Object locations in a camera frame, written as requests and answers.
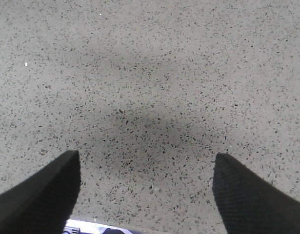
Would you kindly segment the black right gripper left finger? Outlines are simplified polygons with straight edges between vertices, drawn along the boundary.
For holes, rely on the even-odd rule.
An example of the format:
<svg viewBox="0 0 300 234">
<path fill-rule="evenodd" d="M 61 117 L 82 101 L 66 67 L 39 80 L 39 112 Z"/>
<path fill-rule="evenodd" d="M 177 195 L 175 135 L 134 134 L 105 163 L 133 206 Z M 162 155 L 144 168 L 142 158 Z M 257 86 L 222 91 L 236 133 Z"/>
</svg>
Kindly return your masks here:
<svg viewBox="0 0 300 234">
<path fill-rule="evenodd" d="M 0 234 L 61 234 L 80 192 L 80 153 L 67 151 L 0 194 Z"/>
</svg>

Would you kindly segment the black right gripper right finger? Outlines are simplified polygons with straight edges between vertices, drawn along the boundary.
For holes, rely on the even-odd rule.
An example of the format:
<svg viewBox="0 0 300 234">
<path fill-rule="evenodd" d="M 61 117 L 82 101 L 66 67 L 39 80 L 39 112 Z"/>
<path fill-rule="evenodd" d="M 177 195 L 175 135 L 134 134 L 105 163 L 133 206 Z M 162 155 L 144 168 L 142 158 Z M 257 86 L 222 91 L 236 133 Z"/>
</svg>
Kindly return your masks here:
<svg viewBox="0 0 300 234">
<path fill-rule="evenodd" d="M 300 202 L 229 154 L 216 155 L 212 191 L 229 234 L 300 234 Z"/>
</svg>

